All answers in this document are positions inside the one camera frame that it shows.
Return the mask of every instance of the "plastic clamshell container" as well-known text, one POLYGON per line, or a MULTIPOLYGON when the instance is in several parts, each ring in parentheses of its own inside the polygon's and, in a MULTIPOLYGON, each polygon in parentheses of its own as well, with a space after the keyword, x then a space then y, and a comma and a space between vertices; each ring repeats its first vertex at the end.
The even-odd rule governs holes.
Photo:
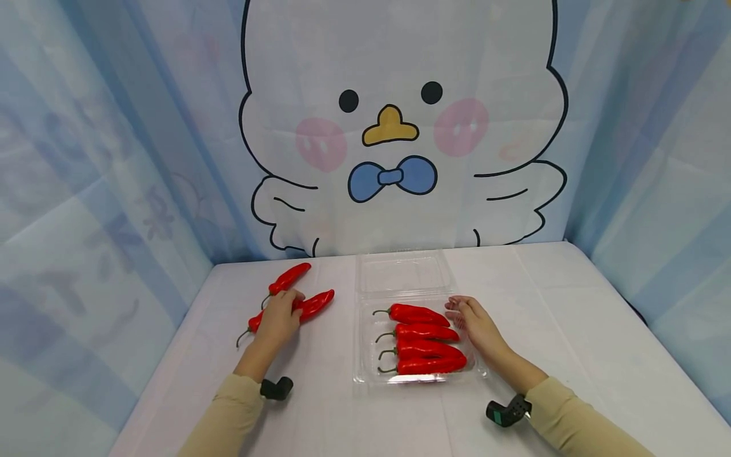
POLYGON ((383 336, 393 332, 398 322, 386 313, 376 310, 389 309, 394 303, 424 306, 444 315, 444 304, 456 294, 452 271, 442 251, 392 252, 387 254, 364 254, 357 259, 355 356, 353 380, 367 385, 397 385, 413 382, 445 382, 466 376, 474 376, 479 367, 474 348, 465 331, 452 325, 460 335, 460 341, 444 341, 457 347, 467 357, 467 365, 460 371, 446 374, 400 375, 380 373, 378 367, 390 370, 396 367, 398 357, 386 353, 396 345, 394 336, 383 336))

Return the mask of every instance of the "curtain backdrop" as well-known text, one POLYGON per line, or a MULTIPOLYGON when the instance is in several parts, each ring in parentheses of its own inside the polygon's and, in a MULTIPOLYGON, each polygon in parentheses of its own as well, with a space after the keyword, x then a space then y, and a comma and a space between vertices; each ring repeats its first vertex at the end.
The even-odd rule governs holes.
POLYGON ((729 418, 729 14, 0 2, 0 447, 104 455, 211 263, 565 233, 729 418))
POLYGON ((0 2, 3 456, 106 455, 211 269, 67 14, 0 2))
POLYGON ((731 6, 664 7, 618 60, 567 236, 731 422, 731 6))
POLYGON ((562 239, 662 2, 62 3, 217 263, 562 239))

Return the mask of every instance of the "blue bow tie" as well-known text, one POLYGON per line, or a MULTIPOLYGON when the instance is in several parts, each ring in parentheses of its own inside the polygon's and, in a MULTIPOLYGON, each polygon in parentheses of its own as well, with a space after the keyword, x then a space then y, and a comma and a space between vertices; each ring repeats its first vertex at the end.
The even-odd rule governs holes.
POLYGON ((436 167, 421 156, 408 156, 393 170, 364 162, 350 172, 348 193, 356 203, 364 203, 391 184, 409 194, 428 194, 436 186, 436 167))

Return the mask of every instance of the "white table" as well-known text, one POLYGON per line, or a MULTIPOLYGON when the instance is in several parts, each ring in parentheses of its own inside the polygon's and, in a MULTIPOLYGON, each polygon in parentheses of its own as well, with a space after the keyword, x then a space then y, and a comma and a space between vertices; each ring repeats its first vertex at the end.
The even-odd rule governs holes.
MULTIPOLYGON (((568 243, 450 249, 460 293, 477 297, 520 354, 558 377, 658 456, 728 456, 731 428, 591 262, 568 243)), ((269 373, 291 377, 242 455, 546 456, 522 421, 485 418, 510 389, 495 375, 460 384, 359 388, 352 381, 356 257, 311 261, 298 283, 336 301, 301 328, 269 373)), ((112 456, 171 456, 240 352, 234 341, 266 286, 296 260, 215 267, 145 389, 112 456)))

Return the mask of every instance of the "fake chili pepper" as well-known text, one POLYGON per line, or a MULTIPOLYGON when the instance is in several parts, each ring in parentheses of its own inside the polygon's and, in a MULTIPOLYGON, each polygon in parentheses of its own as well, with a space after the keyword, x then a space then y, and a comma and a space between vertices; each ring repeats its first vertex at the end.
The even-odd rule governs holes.
POLYGON ((396 341, 415 341, 419 339, 443 339, 447 341, 459 341, 459 335, 451 328, 440 327, 432 324, 396 324, 393 332, 382 334, 376 339, 376 343, 383 336, 393 335, 396 341))
MULTIPOLYGON (((318 315, 331 301, 335 298, 335 290, 328 290, 315 295, 307 300, 295 299, 292 302, 292 310, 301 308, 302 315, 300 316, 300 323, 307 322, 318 315)), ((264 310, 260 311, 259 314, 249 319, 249 328, 246 329, 236 339, 236 349, 238 349, 238 343, 241 341, 244 335, 247 333, 256 333, 259 330, 259 326, 262 324, 262 317, 264 317, 264 310)))
POLYGON ((378 360, 386 352, 392 352, 398 356, 399 360, 410 358, 459 358, 464 357, 462 351, 449 344, 440 343, 438 341, 430 341, 421 339, 416 341, 396 340, 396 347, 390 350, 381 351, 378 360))
POLYGON ((298 303, 297 306, 294 306, 294 309, 297 309, 298 307, 302 308, 300 323, 307 322, 317 316, 327 305, 330 304, 331 301, 333 301, 333 298, 335 298, 335 290, 330 289, 327 292, 319 293, 309 300, 305 300, 302 303, 298 303))
POLYGON ((299 278, 304 276, 304 274, 307 273, 310 268, 312 268, 312 265, 310 265, 310 263, 308 262, 295 265, 289 270, 282 273, 276 281, 269 284, 269 295, 264 297, 264 300, 262 300, 262 309, 264 309, 264 302, 266 302, 267 298, 277 295, 282 290, 291 289, 295 282, 297 282, 299 278))
POLYGON ((463 369, 465 365, 467 358, 464 355, 455 358, 410 358, 399 360, 394 369, 381 370, 381 367, 378 367, 378 371, 398 374, 451 373, 463 369))
POLYGON ((433 324, 440 325, 442 327, 449 327, 450 321, 446 317, 442 316, 436 311, 432 311, 429 308, 423 306, 413 305, 402 305, 396 303, 389 309, 378 309, 373 311, 373 315, 376 313, 388 313, 392 320, 401 322, 402 324, 433 324))

